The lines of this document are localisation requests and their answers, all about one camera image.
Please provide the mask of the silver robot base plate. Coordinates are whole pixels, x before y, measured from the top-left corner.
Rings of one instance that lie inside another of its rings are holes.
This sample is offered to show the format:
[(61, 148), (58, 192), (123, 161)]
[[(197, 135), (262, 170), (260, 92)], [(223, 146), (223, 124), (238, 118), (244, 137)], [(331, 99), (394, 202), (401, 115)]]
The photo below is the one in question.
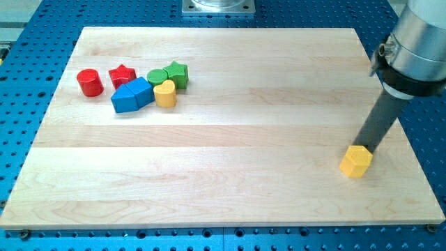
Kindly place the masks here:
[(255, 0), (182, 0), (183, 14), (255, 12)]

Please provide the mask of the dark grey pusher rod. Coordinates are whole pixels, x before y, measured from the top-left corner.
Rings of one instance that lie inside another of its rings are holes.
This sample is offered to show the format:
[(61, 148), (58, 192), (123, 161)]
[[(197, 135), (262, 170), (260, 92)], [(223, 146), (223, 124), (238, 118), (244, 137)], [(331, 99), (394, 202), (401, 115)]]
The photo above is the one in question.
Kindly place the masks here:
[(383, 89), (353, 140), (353, 145), (364, 146), (373, 153), (407, 104), (406, 94), (394, 91), (389, 93)]

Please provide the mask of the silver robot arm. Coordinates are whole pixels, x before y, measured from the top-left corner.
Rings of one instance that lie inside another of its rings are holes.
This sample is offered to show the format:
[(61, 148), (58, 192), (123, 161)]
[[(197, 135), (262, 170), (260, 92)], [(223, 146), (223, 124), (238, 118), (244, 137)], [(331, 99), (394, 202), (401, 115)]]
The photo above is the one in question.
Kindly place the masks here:
[(410, 0), (392, 32), (376, 48), (371, 72), (383, 90), (353, 141), (373, 153), (414, 97), (445, 89), (445, 0)]

